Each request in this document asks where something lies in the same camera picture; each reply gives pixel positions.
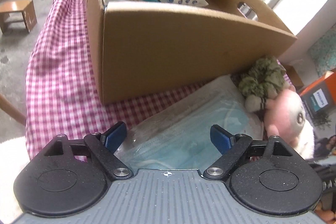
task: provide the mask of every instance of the plastic wrapper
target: plastic wrapper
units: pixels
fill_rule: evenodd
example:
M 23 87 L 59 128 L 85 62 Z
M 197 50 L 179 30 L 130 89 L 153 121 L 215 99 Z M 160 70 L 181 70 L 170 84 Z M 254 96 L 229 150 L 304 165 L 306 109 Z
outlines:
M 211 143 L 218 124 L 231 134 L 263 137 L 261 122 L 247 113 L 229 76 L 222 76 L 132 128 L 116 156 L 134 172 L 150 169 L 204 171 L 221 154 Z

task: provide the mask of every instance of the philips logo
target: philips logo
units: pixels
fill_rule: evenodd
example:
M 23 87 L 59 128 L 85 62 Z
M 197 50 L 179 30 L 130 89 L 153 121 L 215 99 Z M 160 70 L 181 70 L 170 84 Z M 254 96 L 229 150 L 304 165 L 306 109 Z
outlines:
M 322 89 L 319 89 L 318 91 L 313 93 L 315 100 L 320 108 L 328 105 L 327 99 L 322 91 Z

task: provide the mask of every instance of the face mask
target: face mask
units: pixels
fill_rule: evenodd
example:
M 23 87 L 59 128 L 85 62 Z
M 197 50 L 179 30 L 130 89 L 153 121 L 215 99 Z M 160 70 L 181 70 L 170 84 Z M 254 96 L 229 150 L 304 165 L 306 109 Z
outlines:
M 244 107 L 227 94 L 221 94 L 151 139 L 116 156 L 134 172 L 139 168 L 200 169 L 203 172 L 221 157 L 210 141 L 213 124 L 231 134 L 245 133 L 261 139 L 260 126 L 253 128 Z

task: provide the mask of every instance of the gray plastic base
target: gray plastic base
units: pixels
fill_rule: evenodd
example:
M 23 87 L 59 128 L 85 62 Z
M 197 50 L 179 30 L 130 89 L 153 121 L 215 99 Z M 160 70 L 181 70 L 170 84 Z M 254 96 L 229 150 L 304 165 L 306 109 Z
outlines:
M 238 203 L 220 181 L 203 179 L 197 170 L 139 170 L 115 181 L 93 207 L 64 218 L 24 214 L 15 224 L 323 224 L 313 212 L 293 217 L 255 213 Z

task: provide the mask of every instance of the metal screw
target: metal screw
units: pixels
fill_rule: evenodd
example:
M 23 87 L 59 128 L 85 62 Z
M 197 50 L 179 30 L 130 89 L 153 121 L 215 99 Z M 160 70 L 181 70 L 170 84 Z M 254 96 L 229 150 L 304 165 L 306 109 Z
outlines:
M 218 167 L 210 167 L 207 169 L 207 173 L 211 176 L 219 176 L 223 174 L 223 170 L 221 170 L 221 168 Z
M 129 170 L 127 168 L 117 168 L 113 171 L 113 174 L 115 174 L 118 177 L 124 177 L 129 174 Z

